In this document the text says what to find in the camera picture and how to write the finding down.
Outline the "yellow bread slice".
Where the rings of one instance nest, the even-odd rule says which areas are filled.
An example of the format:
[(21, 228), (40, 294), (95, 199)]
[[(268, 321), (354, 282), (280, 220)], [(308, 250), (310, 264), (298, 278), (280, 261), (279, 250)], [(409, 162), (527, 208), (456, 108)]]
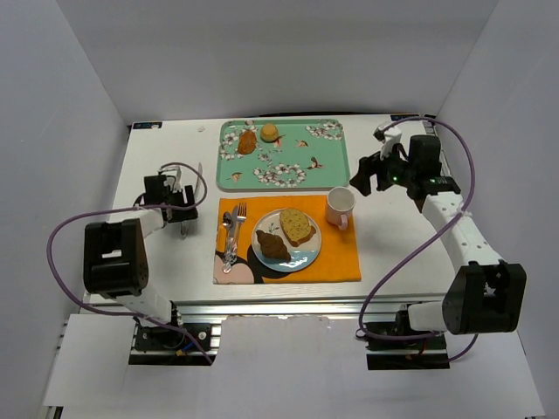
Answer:
[(316, 233), (316, 228), (307, 215), (299, 209), (283, 209), (279, 213), (279, 219), (282, 232), (293, 247), (308, 242)]

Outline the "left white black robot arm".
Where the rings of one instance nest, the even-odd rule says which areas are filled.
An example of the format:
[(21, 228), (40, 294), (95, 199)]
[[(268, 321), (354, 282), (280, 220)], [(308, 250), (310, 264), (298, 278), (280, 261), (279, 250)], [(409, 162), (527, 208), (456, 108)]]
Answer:
[(198, 219), (197, 185), (181, 184), (177, 166), (144, 178), (144, 192), (136, 198), (137, 211), (85, 228), (84, 285), (91, 294), (112, 299), (136, 314), (141, 326), (159, 323), (178, 327), (176, 305), (149, 283), (145, 238), (172, 225), (186, 237)]

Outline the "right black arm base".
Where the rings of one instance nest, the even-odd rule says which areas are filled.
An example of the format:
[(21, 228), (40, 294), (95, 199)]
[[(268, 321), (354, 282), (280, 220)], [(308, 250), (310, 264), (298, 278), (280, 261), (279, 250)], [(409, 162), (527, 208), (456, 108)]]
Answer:
[(376, 340), (366, 338), (369, 371), (411, 371), (449, 369), (445, 337), (428, 340)]

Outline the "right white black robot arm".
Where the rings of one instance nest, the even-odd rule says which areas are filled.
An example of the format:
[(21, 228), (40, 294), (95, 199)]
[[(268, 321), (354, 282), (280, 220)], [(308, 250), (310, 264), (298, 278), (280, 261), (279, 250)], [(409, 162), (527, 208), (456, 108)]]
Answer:
[(411, 304), (397, 312), (387, 333), (365, 331), (374, 340), (411, 342), (449, 332), (455, 335), (510, 333), (516, 330), (527, 282), (520, 264), (510, 264), (495, 251), (467, 214), (468, 200), (454, 179), (442, 174), (440, 140), (414, 135), (409, 148), (388, 137), (380, 151), (358, 162), (350, 184), (363, 196), (392, 186), (407, 196), (428, 220), (452, 262), (455, 278), (440, 301)]

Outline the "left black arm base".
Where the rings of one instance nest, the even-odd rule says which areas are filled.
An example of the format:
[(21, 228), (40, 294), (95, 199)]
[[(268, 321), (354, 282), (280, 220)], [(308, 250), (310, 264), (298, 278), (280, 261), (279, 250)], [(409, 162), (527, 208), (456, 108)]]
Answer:
[(187, 367), (210, 364), (194, 343), (208, 354), (212, 361), (217, 355), (211, 323), (185, 323), (183, 325), (194, 340), (183, 334), (160, 327), (137, 326), (128, 357), (131, 366)]

